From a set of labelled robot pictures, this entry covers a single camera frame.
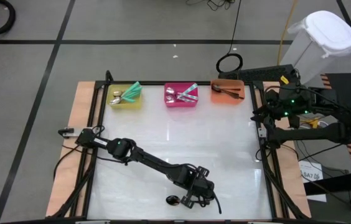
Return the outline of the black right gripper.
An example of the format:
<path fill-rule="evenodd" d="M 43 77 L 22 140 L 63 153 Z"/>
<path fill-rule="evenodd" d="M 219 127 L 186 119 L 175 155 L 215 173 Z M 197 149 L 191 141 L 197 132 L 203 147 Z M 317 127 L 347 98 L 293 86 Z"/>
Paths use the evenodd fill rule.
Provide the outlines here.
<path fill-rule="evenodd" d="M 302 85 L 269 86 L 264 91 L 264 104 L 273 119 L 287 118 L 289 126 L 297 129 L 300 126 L 301 114 L 311 112 L 311 93 Z M 267 107 L 259 107 L 253 111 L 251 120 L 267 123 Z"/>

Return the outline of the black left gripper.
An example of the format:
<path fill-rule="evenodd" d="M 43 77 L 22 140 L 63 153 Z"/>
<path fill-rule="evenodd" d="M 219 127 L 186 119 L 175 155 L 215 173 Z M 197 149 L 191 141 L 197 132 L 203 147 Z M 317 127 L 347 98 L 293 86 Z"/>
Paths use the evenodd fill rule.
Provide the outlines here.
<path fill-rule="evenodd" d="M 196 169 L 188 167 L 182 171 L 181 177 L 177 180 L 177 186 L 187 191 L 187 194 L 180 200 L 182 205 L 192 208 L 197 203 L 201 207 L 206 207 L 215 200 L 215 185 L 212 181 L 207 180 L 208 175 L 209 170 L 200 166 Z"/>

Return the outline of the orange plastic bin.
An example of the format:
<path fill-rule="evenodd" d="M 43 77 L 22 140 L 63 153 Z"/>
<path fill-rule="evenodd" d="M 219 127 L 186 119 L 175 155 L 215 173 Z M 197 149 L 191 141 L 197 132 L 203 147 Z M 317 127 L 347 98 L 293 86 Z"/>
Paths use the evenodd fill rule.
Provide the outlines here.
<path fill-rule="evenodd" d="M 215 104 L 238 105 L 245 99 L 245 83 L 241 80 L 214 79 L 210 82 L 221 92 L 212 90 L 210 99 Z"/>

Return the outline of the black computer case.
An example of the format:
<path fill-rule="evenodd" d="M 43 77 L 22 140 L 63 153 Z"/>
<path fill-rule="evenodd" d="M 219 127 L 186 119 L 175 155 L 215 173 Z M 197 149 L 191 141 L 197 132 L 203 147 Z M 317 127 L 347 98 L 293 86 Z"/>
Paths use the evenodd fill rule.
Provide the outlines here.
<path fill-rule="evenodd" d="M 244 82 L 263 81 L 279 82 L 281 77 L 288 80 L 297 78 L 296 70 L 290 64 L 273 67 L 252 68 L 234 72 L 223 72 L 218 74 L 219 79 L 241 80 Z"/>

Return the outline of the white and yellow power strip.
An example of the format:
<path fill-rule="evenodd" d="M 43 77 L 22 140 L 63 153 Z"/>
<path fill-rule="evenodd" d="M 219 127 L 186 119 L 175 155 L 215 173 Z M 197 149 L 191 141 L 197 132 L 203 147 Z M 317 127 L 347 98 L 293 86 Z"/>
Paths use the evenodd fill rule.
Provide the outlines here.
<path fill-rule="evenodd" d="M 328 126 L 329 124 L 326 123 L 325 121 L 322 121 L 321 118 L 316 118 L 316 119 L 304 119 L 300 121 L 301 124 L 307 124 L 311 128 L 316 129 L 316 128 L 324 128 Z"/>

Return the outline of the white paper label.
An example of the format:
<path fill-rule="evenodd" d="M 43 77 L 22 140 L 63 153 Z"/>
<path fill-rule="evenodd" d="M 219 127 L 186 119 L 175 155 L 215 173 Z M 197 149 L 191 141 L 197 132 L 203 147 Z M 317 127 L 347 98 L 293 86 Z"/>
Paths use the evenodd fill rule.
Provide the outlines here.
<path fill-rule="evenodd" d="M 322 180 L 324 178 L 323 172 L 322 172 L 322 166 L 318 163 L 299 161 L 299 167 L 300 167 L 301 174 L 303 176 L 304 183 L 309 181 Z M 318 202 L 327 201 L 325 194 L 307 196 L 307 199 L 318 201 Z"/>

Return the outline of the pink plastic bin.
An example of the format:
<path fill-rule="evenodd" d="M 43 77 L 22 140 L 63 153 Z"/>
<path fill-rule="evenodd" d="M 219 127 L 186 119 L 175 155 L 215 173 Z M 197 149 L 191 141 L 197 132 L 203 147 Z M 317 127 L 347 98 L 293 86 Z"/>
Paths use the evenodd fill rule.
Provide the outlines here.
<path fill-rule="evenodd" d="M 195 103 L 186 103 L 186 102 L 180 102 L 180 103 L 166 103 L 166 99 L 165 97 L 170 95 L 166 93 L 166 88 L 170 87 L 173 88 L 175 90 L 175 92 L 183 92 L 184 90 L 188 89 L 189 86 L 193 85 L 195 82 L 175 82 L 175 83 L 166 83 L 164 85 L 164 101 L 165 104 L 168 108 L 180 108 L 180 107 L 195 107 L 196 104 L 198 103 L 198 101 L 196 101 Z M 190 95 L 195 95 L 199 97 L 199 89 L 198 87 L 191 91 L 189 93 Z"/>

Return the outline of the white lidded trash can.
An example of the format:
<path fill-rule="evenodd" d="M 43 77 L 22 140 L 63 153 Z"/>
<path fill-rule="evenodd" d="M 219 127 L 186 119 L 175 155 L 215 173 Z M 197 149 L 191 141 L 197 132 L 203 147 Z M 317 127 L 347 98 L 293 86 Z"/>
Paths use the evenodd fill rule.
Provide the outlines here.
<path fill-rule="evenodd" d="M 302 84 L 321 74 L 335 59 L 351 54 L 351 27 L 332 12 L 313 12 L 287 32 L 295 38 L 280 64 L 297 69 Z"/>

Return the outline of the yellow plastic bin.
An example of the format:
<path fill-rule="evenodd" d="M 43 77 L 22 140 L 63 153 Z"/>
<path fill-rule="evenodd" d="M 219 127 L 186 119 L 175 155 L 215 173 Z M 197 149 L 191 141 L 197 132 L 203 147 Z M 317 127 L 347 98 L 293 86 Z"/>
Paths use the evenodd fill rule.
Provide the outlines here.
<path fill-rule="evenodd" d="M 109 105 L 112 109 L 116 110 L 136 110 L 140 109 L 142 105 L 142 91 L 140 97 L 137 98 L 135 103 L 121 103 L 118 105 L 110 105 L 110 101 L 115 98 L 113 96 L 114 91 L 125 92 L 132 84 L 123 84 L 123 85 L 110 85 L 108 88 L 108 93 L 106 96 L 106 104 Z"/>

